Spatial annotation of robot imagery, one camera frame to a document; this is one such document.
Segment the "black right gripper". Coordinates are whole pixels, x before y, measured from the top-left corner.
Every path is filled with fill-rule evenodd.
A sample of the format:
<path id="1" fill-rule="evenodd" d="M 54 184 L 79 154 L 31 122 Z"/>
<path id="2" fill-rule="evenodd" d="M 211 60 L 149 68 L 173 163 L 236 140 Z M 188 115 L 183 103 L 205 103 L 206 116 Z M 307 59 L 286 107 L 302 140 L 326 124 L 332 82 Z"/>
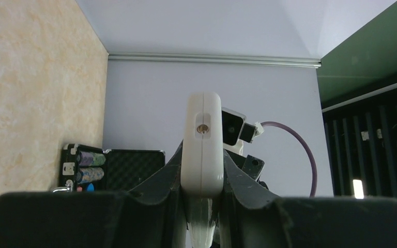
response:
<path id="1" fill-rule="evenodd" d="M 224 150 L 224 190 L 269 190 L 260 177 L 265 162 L 252 155 Z"/>

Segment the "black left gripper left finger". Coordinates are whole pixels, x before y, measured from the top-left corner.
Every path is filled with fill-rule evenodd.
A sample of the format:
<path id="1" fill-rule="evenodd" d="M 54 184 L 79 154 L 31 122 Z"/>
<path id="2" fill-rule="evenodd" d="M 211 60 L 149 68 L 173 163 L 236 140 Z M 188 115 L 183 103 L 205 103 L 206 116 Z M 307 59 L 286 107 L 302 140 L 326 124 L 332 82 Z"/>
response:
<path id="1" fill-rule="evenodd" d="M 0 247 L 184 247 L 182 148 L 130 191 L 0 196 Z"/>

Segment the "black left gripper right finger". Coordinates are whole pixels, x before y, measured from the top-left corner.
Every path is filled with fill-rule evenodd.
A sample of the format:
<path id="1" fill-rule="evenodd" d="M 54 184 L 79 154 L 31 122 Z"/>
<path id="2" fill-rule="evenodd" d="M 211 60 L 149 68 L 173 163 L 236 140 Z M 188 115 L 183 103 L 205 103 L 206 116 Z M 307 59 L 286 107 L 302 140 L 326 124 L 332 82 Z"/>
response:
<path id="1" fill-rule="evenodd" d="M 280 197 L 224 153 L 221 247 L 397 247 L 397 199 Z"/>

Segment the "white remote control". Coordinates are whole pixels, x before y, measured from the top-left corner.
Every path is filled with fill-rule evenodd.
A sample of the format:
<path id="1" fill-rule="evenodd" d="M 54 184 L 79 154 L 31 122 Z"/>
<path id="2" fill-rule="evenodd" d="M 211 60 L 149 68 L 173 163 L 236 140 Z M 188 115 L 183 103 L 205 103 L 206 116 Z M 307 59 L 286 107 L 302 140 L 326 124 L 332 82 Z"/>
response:
<path id="1" fill-rule="evenodd" d="M 180 185 L 192 247 L 211 247 L 224 183 L 221 100 L 190 96 L 182 141 Z"/>

